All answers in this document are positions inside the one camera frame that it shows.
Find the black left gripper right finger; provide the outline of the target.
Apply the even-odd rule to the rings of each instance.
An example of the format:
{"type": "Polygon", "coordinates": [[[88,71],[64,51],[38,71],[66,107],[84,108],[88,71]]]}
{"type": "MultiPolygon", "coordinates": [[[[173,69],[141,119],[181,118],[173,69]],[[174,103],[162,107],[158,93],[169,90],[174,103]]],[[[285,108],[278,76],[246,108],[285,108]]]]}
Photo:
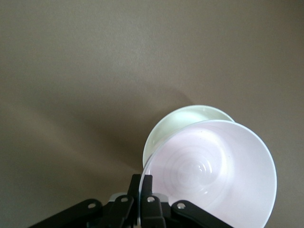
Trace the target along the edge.
{"type": "Polygon", "coordinates": [[[152,193],[151,175],[140,182],[140,224],[142,228],[229,228],[228,223],[187,200],[172,205],[165,195],[152,193]]]}

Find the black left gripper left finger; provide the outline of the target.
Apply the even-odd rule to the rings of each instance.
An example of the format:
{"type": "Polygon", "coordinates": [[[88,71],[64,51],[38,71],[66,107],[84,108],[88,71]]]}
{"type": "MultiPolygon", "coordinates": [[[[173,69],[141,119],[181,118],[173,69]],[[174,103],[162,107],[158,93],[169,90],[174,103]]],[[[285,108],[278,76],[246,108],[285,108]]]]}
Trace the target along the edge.
{"type": "Polygon", "coordinates": [[[34,225],[32,228],[132,228],[136,220],[136,205],[140,174],[131,178],[127,193],[111,196],[103,205],[96,199],[75,204],[34,225]]]}

